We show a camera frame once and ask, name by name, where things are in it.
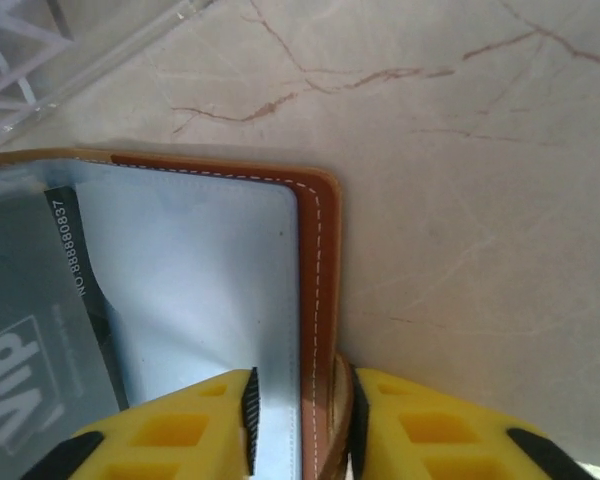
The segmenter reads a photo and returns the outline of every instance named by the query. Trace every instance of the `countertop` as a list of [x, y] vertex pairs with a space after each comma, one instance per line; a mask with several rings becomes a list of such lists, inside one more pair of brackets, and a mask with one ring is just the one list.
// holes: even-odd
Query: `countertop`
[[341, 349], [600, 465], [600, 1], [217, 0], [8, 148], [332, 170]]

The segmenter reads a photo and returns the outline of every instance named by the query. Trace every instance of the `wallet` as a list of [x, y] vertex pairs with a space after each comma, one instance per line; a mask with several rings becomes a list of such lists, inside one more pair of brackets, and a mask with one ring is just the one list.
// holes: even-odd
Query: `wallet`
[[0, 172], [0, 195], [9, 182], [75, 189], [130, 405], [256, 366], [255, 478], [344, 478], [352, 380], [336, 352], [330, 173], [87, 149], [0, 153]]

